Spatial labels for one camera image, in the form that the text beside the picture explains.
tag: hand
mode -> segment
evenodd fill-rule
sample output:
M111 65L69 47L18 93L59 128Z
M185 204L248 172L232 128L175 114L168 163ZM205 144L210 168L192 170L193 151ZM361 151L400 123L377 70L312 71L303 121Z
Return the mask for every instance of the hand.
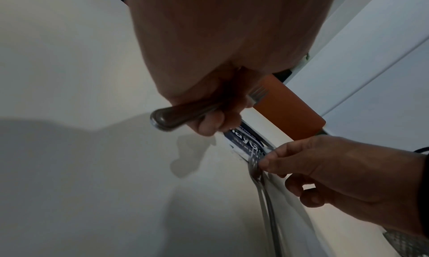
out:
M260 161L307 207L332 204L364 221L422 235L417 208L425 156L332 137L286 143ZM303 189L314 184L315 188Z
M310 49L333 0L127 0L147 68L173 105L228 91L224 109L189 125L240 125L246 94Z

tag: silver utensil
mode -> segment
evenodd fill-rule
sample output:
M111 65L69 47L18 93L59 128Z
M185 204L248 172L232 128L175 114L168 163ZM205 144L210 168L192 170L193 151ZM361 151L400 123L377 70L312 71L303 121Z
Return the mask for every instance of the silver utensil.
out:
M270 147L264 148L265 152L270 152L272 150L273 149ZM261 158L262 158L261 153L257 152L255 149L252 150L252 154L250 155L249 161L248 161L249 174L253 180L253 183L264 194L265 201L267 203L269 225L271 228L271 236L273 238L274 253L275 253L276 257L282 257L283 256L282 246L281 246L281 242L280 242L280 235L279 235L278 229L277 229L277 222L276 222L276 217L274 215L273 204L271 203L271 199L268 195L267 190L265 189L264 174L263 174L262 170L258 167L258 161Z
M249 96L254 104L257 104L267 93L268 91L260 86L254 89ZM151 124L161 131L173 131L189 121L199 119L218 109L230 100L230 97L219 97L158 109L151 114Z

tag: metal fork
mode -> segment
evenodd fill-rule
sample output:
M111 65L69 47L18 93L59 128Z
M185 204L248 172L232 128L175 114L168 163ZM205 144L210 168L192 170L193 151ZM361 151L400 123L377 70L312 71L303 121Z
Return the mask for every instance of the metal fork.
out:
M265 153L272 151L271 147L264 148ZM253 180L253 183L258 189L264 193L265 201L267 203L268 217L269 217L269 226L271 229L271 236L273 238L274 253L276 257L282 257L282 246L280 242L280 235L277 229L276 217L274 215L273 204L268 195L267 190L265 189L264 174L262 170L258 167L258 161L262 158L262 154L258 153L255 149L252 150L252 153L248 161L248 169L250 177Z
M259 86L253 89L249 96L253 100L253 103L257 104L267 93L268 91L263 86ZM173 131L187 122L199 119L207 113L215 111L231 99L231 97L218 97L158 109L151 114L151 124L161 131Z

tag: gray mesh object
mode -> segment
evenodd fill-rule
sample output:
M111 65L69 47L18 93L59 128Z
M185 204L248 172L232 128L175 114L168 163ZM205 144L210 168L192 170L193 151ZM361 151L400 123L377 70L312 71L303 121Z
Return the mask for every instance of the gray mesh object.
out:
M383 235L402 257L429 257L429 240L423 237L393 230L387 230Z

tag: table surface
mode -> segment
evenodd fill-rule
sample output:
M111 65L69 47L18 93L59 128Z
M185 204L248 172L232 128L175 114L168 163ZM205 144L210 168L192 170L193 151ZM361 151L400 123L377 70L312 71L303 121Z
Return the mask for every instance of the table surface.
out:
M118 0L0 0L0 255L265 256L223 136L152 128L160 97ZM253 109L244 120L291 139ZM395 256L379 227L307 210L336 256Z

